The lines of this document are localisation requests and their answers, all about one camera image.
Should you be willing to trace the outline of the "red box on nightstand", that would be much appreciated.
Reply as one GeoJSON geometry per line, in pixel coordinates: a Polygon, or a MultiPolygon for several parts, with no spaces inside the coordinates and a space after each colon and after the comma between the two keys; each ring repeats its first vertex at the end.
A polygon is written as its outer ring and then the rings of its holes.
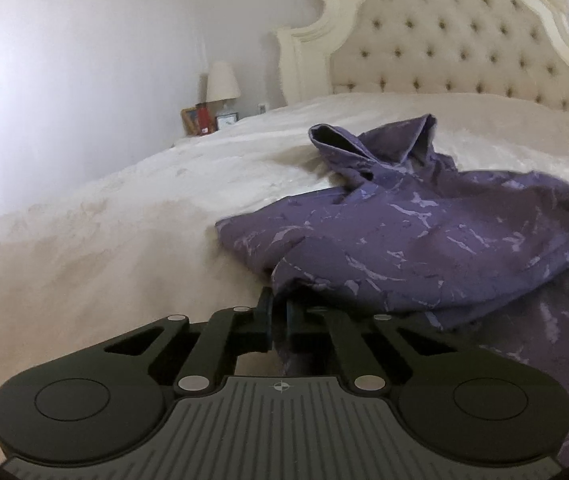
{"type": "Polygon", "coordinates": [[[210,111],[205,103],[196,104],[196,123],[199,128],[199,136],[207,136],[215,131],[210,111]]]}

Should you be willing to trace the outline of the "small desk clock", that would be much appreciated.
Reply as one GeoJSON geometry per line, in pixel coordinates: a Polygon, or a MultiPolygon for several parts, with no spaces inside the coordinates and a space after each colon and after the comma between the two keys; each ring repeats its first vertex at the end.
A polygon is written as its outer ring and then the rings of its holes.
{"type": "Polygon", "coordinates": [[[239,121],[237,112],[220,113],[216,116],[216,129],[222,130],[235,125],[239,121]]]}

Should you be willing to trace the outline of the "white table lamp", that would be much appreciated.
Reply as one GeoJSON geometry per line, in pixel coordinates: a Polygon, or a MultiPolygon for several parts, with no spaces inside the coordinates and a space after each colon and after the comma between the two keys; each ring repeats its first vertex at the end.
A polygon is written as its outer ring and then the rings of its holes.
{"type": "Polygon", "coordinates": [[[215,115],[229,110],[229,103],[241,96],[234,66],[227,61],[216,61],[207,75],[206,103],[215,115]]]}

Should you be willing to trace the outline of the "white bed cover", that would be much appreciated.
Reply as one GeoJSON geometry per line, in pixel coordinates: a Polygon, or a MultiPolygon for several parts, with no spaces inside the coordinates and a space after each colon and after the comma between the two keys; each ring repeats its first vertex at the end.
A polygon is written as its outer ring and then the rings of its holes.
{"type": "Polygon", "coordinates": [[[309,142],[312,125],[362,133],[425,113],[438,120],[438,151],[464,170],[569,181],[569,112],[488,94],[337,94],[182,139],[0,217],[0,386],[165,315],[202,321],[249,304],[262,284],[218,246],[215,223],[336,184],[309,142]]]}

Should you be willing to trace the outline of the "wooden picture frame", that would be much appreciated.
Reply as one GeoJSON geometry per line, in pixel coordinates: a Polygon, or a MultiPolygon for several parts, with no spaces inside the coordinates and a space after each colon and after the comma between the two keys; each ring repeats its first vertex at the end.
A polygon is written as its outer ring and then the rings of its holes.
{"type": "Polygon", "coordinates": [[[195,107],[184,108],[180,116],[188,136],[198,136],[200,134],[198,110],[195,107]]]}

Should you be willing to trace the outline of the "purple patterned hoodie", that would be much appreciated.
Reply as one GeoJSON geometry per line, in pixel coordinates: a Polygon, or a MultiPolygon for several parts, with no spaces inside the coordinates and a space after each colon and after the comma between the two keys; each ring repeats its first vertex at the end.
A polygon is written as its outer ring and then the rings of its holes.
{"type": "Polygon", "coordinates": [[[453,333],[569,392],[569,184],[460,170],[435,131],[431,115],[313,126],[342,184],[219,221],[220,244],[275,292],[453,333]]]}

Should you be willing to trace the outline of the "cream tufted headboard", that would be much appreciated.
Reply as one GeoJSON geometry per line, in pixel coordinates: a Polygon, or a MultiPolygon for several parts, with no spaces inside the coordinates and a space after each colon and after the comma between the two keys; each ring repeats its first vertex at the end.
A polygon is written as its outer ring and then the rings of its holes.
{"type": "Polygon", "coordinates": [[[475,93],[569,112],[565,0],[322,0],[282,27],[287,104],[332,94],[475,93]]]}

